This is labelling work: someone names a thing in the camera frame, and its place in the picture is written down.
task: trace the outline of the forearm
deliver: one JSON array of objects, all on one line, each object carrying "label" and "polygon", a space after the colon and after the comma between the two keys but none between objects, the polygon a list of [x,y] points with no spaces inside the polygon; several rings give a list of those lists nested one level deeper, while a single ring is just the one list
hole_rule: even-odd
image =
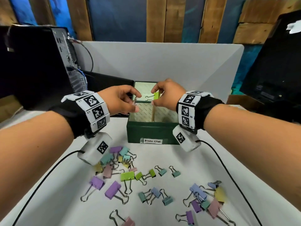
[{"label": "forearm", "polygon": [[301,126],[220,104],[209,112],[204,128],[301,210]]},{"label": "forearm", "polygon": [[52,111],[0,131],[0,220],[72,141],[69,124]]}]

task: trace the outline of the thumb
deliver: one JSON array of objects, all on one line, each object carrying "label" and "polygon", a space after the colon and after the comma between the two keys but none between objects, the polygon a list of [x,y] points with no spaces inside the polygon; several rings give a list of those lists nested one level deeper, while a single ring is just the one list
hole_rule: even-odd
[{"label": "thumb", "polygon": [[164,98],[160,97],[159,99],[153,100],[151,104],[158,107],[164,107],[163,102],[164,102]]},{"label": "thumb", "polygon": [[131,105],[126,102],[122,102],[122,113],[135,113],[139,111],[138,106]]}]

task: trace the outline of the person's left hand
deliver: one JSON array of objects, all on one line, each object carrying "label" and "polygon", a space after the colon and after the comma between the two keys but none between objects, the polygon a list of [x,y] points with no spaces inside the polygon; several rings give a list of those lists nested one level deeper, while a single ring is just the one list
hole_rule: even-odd
[{"label": "person's left hand", "polygon": [[139,107],[132,105],[133,100],[126,93],[132,93],[137,98],[142,97],[138,90],[129,85],[111,86],[98,92],[104,102],[106,102],[111,116],[118,113],[128,114],[139,111]]}]

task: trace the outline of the person's right arm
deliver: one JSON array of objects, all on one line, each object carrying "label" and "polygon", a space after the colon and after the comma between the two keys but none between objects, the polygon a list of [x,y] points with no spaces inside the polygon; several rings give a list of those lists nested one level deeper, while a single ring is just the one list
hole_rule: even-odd
[{"label": "person's right arm", "polygon": [[[186,92],[170,79],[159,82],[152,92],[158,89],[164,95],[153,104],[171,110]],[[300,125],[219,104],[208,113],[204,129],[301,211]]]}]

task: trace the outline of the white table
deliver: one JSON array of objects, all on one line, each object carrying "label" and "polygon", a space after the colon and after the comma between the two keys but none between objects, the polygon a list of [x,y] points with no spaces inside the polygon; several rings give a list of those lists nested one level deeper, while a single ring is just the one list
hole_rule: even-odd
[{"label": "white table", "polygon": [[[24,112],[23,115],[17,115],[9,126],[37,114],[40,112]],[[207,182],[216,180],[223,182],[221,186],[228,197],[228,201],[222,209],[236,222],[236,225],[258,225],[248,205],[208,146],[202,144],[195,151],[186,153],[176,145],[129,144],[126,136],[126,122],[126,118],[112,118],[103,131],[113,138],[113,146],[125,145],[131,149],[132,153],[137,154],[134,166],[138,168],[138,171],[146,174],[151,168],[159,165],[167,170],[163,177],[160,177],[158,171],[155,170],[157,176],[147,179],[146,186],[134,180],[132,182],[133,193],[130,194],[129,202],[122,205],[118,199],[109,200],[104,196],[104,192],[112,182],[117,180],[120,183],[119,175],[112,175],[111,179],[106,180],[106,185],[102,190],[95,191],[89,200],[83,203],[79,198],[89,188],[88,182],[94,172],[89,165],[79,160],[74,154],[63,161],[47,178],[27,206],[17,225],[114,226],[114,222],[109,219],[109,215],[114,209],[118,209],[119,215],[124,218],[130,216],[137,226],[187,225],[182,221],[178,223],[175,215],[177,213],[185,214],[185,211],[188,210],[193,211],[192,207],[187,208],[182,202],[190,194],[189,187],[193,183],[206,185]],[[244,167],[205,131],[199,131],[198,136],[216,149],[263,225],[301,225],[301,213],[295,207]],[[77,138],[63,156],[79,150],[85,143],[84,137]],[[179,177],[174,178],[171,175],[171,171],[168,169],[170,165],[181,172]],[[0,226],[12,225],[37,184],[0,222]],[[150,206],[147,203],[142,204],[137,195],[138,192],[146,192],[154,186],[159,189],[164,188],[166,193],[174,198],[174,202],[164,206],[160,197],[160,200],[155,199]],[[124,183],[122,183],[121,190],[124,191],[124,189]],[[121,220],[116,220],[119,225],[122,224]],[[219,219],[213,220],[208,213],[204,212],[194,214],[194,220],[195,225],[199,226],[225,225]]]}]

